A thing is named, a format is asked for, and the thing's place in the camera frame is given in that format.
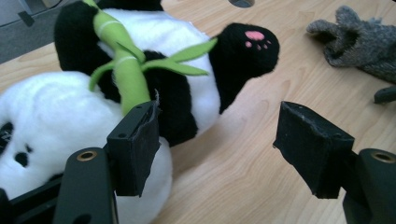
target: panda's eye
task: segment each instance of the panda's eye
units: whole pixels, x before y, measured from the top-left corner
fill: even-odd
[[[0,129],[0,155],[6,149],[9,141],[11,141],[14,126],[11,122],[4,124]]]

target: wooden table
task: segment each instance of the wooden table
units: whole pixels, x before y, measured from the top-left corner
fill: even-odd
[[[274,73],[249,81],[217,124],[173,148],[172,195],[155,223],[346,223],[338,200],[311,195],[295,169],[273,148],[281,101],[306,105],[367,147],[396,153],[396,103],[375,105],[390,83],[355,68],[327,64],[322,45],[306,34],[311,21],[334,21],[341,5],[364,20],[396,25],[391,0],[256,0],[247,9],[226,0],[163,0],[173,16],[215,35],[232,21],[272,30],[281,43]],[[25,77],[59,70],[53,44],[0,65],[0,90]]]

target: white fur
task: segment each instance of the white fur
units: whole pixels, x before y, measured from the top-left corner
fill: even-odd
[[[180,21],[161,11],[131,11],[105,9],[104,12],[119,20],[127,29],[134,43],[142,50],[158,51],[170,56],[192,45],[206,42],[209,37],[190,22]],[[111,50],[99,43],[110,56]],[[209,57],[205,56],[186,64],[206,70],[209,75],[187,77],[191,89],[191,113],[195,117],[198,134],[210,128],[219,117],[220,99]]]
[[[64,170],[67,158],[85,147],[103,147],[122,119],[120,105],[96,90],[79,72],[52,72],[25,79],[0,96],[0,125],[12,122],[14,131],[0,155],[0,188],[15,198],[44,184]],[[170,194],[172,158],[161,139],[142,198],[118,197],[121,223],[149,223]],[[28,153],[28,165],[14,160]]]

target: gray fur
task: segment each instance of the gray fur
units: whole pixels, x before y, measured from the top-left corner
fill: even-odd
[[[381,19],[362,21],[350,7],[339,7],[336,24],[311,22],[306,31],[326,35],[324,55],[336,67],[358,67],[364,72],[396,83],[396,26]]]

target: panda plush toy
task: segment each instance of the panda plush toy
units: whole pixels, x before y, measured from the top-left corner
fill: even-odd
[[[122,119],[111,71],[88,90],[90,75],[114,57],[94,30],[94,17],[102,10],[125,27],[148,62],[217,39],[208,53],[184,63],[206,76],[161,68],[144,73],[149,97],[162,111],[161,147],[142,197],[117,197],[117,204],[120,223],[150,223],[170,194],[170,147],[209,129],[248,80],[272,72],[279,44],[272,32],[250,24],[232,23],[207,36],[164,12],[159,0],[101,0],[97,6],[76,2],[62,9],[55,25],[62,72],[30,77],[0,97],[0,188],[12,199],[45,184],[62,173],[73,152],[102,147]]]

